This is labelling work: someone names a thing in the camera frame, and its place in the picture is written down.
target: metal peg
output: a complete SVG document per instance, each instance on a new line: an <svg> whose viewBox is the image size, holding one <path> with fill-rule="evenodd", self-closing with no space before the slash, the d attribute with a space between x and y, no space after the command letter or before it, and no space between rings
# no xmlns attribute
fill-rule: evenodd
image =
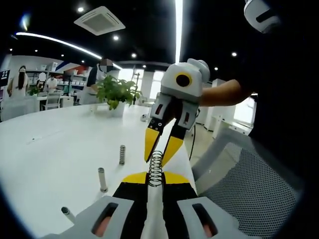
<svg viewBox="0 0 319 239"><path fill-rule="evenodd" d="M105 174L104 174L104 168L99 168L99 179L100 179L100 185L101 185L101 192L106 193L108 191L108 187L106 186L105 181Z"/></svg>

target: metal rod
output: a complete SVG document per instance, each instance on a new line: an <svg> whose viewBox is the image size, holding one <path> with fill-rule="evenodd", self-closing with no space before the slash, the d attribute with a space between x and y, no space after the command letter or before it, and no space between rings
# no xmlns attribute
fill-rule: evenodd
<svg viewBox="0 0 319 239"><path fill-rule="evenodd" d="M104 168L99 168L99 179L100 179L100 185L101 185L101 192L106 193L108 191L108 187L106 186L105 181L105 174L104 174Z"/></svg>
<svg viewBox="0 0 319 239"><path fill-rule="evenodd" d="M62 207L61 211L67 219L69 219L73 224L75 223L75 216L70 212L70 210L67 207Z"/></svg>

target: cable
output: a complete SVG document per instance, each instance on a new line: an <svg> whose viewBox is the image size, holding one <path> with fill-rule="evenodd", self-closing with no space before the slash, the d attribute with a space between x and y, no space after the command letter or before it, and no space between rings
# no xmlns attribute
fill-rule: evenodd
<svg viewBox="0 0 319 239"><path fill-rule="evenodd" d="M200 109L198 109L197 111L197 115L196 118L199 116L200 113ZM193 149L194 149L194 144L195 144L195 137L196 137L196 122L194 124L194 139L193 139L193 144L191 146L191 151L190 151L190 155L189 155L189 160L191 159L191 155L193 154Z"/></svg>
<svg viewBox="0 0 319 239"><path fill-rule="evenodd" d="M194 149L194 143L195 143L195 136L196 136L196 123L194 125L194 139L193 139L193 145L191 146L191 151L189 155L189 160L191 159L191 155L193 154L193 149Z"/></svg>

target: white chair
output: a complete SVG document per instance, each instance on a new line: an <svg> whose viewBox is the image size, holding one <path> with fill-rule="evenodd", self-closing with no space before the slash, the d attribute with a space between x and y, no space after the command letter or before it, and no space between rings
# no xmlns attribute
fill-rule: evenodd
<svg viewBox="0 0 319 239"><path fill-rule="evenodd" d="M60 108L61 93L48 93L46 103L42 109L50 110Z"/></svg>
<svg viewBox="0 0 319 239"><path fill-rule="evenodd" d="M24 98L8 99L1 103L1 120L5 121L27 114L27 102Z"/></svg>

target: gray plastic part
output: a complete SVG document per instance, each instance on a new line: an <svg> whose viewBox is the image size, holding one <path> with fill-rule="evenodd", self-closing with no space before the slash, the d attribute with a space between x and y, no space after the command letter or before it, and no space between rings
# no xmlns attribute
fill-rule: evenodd
<svg viewBox="0 0 319 239"><path fill-rule="evenodd" d="M109 204L116 204L117 207L112 214L107 229L102 239L120 239L126 217L133 205L133 201L104 196L99 201L80 212L75 217L75 224L70 229L59 235L49 234L43 239L96 239L97 236L92 233L92 229L101 213Z"/></svg>
<svg viewBox="0 0 319 239"><path fill-rule="evenodd" d="M163 119L164 112L166 111L168 104L171 101L171 96L165 95L163 93L160 93L159 96L156 98L155 103L152 106L150 118L157 118L157 119ZM157 108L159 105L162 105L162 108L159 112L159 114L155 114Z"/></svg>
<svg viewBox="0 0 319 239"><path fill-rule="evenodd" d="M199 101L200 101L200 97L185 93L183 91L178 91L178 90L175 90L175 89L172 89L169 87L165 87L163 85L160 87L160 91L163 94L174 96L174 97L181 99L181 100L186 100L186 101L190 101L190 102L194 102L194 103L199 103Z"/></svg>
<svg viewBox="0 0 319 239"><path fill-rule="evenodd" d="M190 130L192 128L192 126L194 125L195 120L196 120L196 113L198 110L198 105L193 104L191 102L187 102L187 101L183 101L182 104L183 104L183 109L181 112L181 116L180 116L178 125L183 127L183 128L186 128L187 130ZM189 114L187 122L184 121L186 118L186 113Z"/></svg>
<svg viewBox="0 0 319 239"><path fill-rule="evenodd" d="M195 59L189 58L187 60L187 63L192 64L192 65L199 68L199 72L202 75L202 81L204 83L209 81L210 71L209 71L209 67L208 67L206 62L204 62L203 60L195 60Z"/></svg>
<svg viewBox="0 0 319 239"><path fill-rule="evenodd" d="M217 234L213 239L259 239L260 237L250 237L236 228L237 222L227 212L214 204L207 197L181 200L177 202L188 230L189 239L207 239L203 225L194 209L194 205L202 205L207 214L212 219Z"/></svg>

